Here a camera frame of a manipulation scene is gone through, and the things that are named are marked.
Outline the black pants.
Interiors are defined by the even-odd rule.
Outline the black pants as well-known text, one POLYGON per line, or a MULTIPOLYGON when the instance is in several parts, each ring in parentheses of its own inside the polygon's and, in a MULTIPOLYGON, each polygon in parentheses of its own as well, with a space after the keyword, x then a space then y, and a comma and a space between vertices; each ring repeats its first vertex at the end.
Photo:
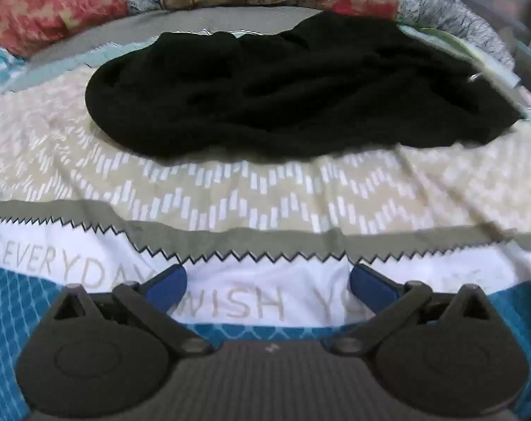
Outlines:
POLYGON ((483 146, 522 118, 471 62, 391 21, 333 12, 272 35, 165 32, 99 67, 85 104, 118 145, 163 159, 483 146))

